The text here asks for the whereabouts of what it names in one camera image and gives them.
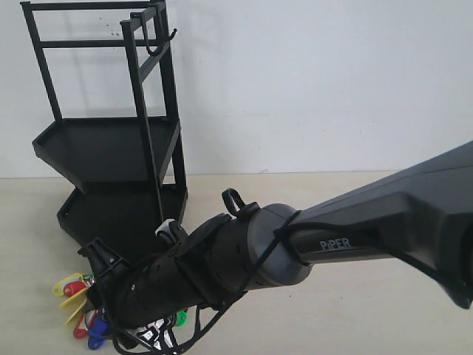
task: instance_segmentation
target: yellow key tag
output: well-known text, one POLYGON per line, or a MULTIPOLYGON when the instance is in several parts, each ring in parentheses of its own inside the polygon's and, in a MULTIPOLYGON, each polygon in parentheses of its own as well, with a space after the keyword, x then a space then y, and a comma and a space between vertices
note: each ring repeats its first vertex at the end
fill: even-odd
POLYGON ((74 294, 71 297, 69 297, 67 300, 64 300, 63 302, 61 302, 61 304, 59 305, 59 308, 64 308, 70 303, 74 302, 74 300, 79 298, 82 294, 85 294, 86 291, 87 291, 87 288, 82 288, 77 294, 74 294))
POLYGON ((67 324, 69 323, 71 320, 74 319, 74 317, 82 310, 82 308, 86 305, 87 303, 87 298, 81 302, 81 304, 72 312, 72 314, 69 316, 69 318, 66 319, 66 322, 64 322, 64 324, 67 324))
POLYGON ((55 283, 54 285, 52 285, 52 294, 54 294, 56 297, 64 296, 64 286, 67 285, 68 283, 79 281, 81 280, 81 278, 82 278, 82 274, 79 272, 70 274, 68 277, 63 278, 58 283, 55 283))

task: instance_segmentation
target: black metal rack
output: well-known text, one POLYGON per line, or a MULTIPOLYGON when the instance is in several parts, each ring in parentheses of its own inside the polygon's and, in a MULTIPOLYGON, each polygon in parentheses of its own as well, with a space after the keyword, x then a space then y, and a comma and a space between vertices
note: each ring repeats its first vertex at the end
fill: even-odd
POLYGON ((167 218, 182 220, 188 197, 166 2, 22 2, 54 122, 34 141, 36 155, 76 187, 58 220, 81 246, 100 239, 130 263, 158 248, 154 230, 167 218), (140 9, 120 23, 123 39, 42 41, 35 11, 140 9), (154 22, 148 39, 146 22, 154 22), (141 29, 144 39, 136 39, 141 29), (125 47, 136 117, 63 118, 45 49, 125 47), (149 57, 140 66, 137 47, 149 57), (160 65, 166 116, 149 117, 143 82, 160 65), (163 179, 169 163, 173 184, 163 179))

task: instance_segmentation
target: beige table surface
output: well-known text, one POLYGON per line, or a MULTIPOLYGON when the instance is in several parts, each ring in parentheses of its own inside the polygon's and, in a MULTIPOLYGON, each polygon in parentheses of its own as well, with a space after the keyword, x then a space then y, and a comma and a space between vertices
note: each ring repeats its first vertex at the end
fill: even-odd
MULTIPOLYGON (((261 205, 304 209, 386 172, 214 175, 188 178, 188 231, 223 212, 228 186, 261 205)), ((51 286, 89 270, 55 213, 72 186, 62 178, 0 180, 0 354, 86 354, 51 286)), ((189 327, 179 329, 185 337, 189 327)), ((473 314, 397 260, 316 266, 302 284, 255 291, 190 354, 471 354, 473 314)), ((97 354, 115 354, 107 342, 97 354)))

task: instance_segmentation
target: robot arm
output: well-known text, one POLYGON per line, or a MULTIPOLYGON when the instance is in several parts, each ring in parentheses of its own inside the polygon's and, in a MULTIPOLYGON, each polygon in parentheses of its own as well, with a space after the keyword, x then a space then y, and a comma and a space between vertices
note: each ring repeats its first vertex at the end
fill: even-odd
POLYGON ((405 261, 457 305, 471 305, 473 142, 300 212, 246 205, 232 189, 223 197, 233 217, 219 214, 191 235, 167 223, 157 235, 163 253, 105 287, 117 328, 194 305, 224 313, 247 291, 300 283, 317 263, 382 257, 405 261))

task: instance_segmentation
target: white wall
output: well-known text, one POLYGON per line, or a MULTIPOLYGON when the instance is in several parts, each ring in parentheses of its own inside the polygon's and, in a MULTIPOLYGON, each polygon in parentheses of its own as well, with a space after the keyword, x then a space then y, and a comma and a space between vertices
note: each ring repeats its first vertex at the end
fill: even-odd
MULTIPOLYGON (((0 176, 54 175, 30 143, 52 115, 21 8, 2 5, 0 176)), ((401 169, 473 138, 473 1, 172 0, 169 12, 189 173, 401 169)), ((118 38, 127 13, 38 25, 44 38, 118 38)), ((47 57, 65 116, 133 113, 122 49, 47 57)), ((146 88, 162 112, 159 76, 146 88)))

